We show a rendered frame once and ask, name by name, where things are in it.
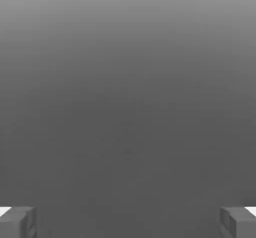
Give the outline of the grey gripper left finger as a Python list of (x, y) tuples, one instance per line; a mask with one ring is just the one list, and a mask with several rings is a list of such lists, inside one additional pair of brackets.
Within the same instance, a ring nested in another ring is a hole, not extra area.
[(37, 209), (0, 206), (0, 238), (38, 238)]

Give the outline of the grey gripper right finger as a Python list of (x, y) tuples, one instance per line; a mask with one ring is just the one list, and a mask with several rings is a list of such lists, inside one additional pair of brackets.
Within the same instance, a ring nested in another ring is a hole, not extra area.
[(222, 238), (256, 238), (256, 206), (221, 207), (219, 221)]

